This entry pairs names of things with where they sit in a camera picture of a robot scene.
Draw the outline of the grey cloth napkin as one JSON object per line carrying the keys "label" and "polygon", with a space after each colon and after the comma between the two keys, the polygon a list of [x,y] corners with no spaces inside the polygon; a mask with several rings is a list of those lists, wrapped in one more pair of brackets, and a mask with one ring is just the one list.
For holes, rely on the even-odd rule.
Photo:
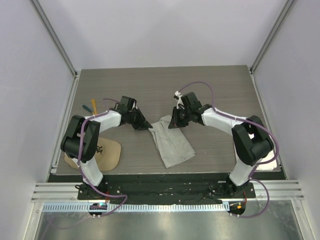
{"label": "grey cloth napkin", "polygon": [[163,116],[152,123],[149,131],[160,154],[164,166],[168,169],[193,158],[196,153],[179,128],[169,129],[172,117]]}

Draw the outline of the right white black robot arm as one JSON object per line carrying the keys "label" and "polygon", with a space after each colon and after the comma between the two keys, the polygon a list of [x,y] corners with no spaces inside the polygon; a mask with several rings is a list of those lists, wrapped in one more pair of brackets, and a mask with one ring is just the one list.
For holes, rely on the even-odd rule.
{"label": "right white black robot arm", "polygon": [[173,108],[168,128],[184,128],[191,121],[232,136],[238,160],[226,178],[225,191],[230,197],[238,197],[248,185],[258,163],[274,150],[261,119],[255,115],[250,118],[228,115],[209,104],[200,107],[179,105]]}

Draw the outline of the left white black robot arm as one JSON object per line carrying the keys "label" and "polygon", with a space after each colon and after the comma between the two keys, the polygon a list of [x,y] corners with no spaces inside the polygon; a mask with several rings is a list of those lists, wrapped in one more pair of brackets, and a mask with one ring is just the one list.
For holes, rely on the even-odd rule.
{"label": "left white black robot arm", "polygon": [[82,175],[82,185],[97,200],[109,196],[106,180],[95,159],[100,133],[125,124],[131,125],[136,131],[153,127],[137,107],[122,110],[111,108],[98,115],[74,115],[62,138],[60,149],[75,162]]}

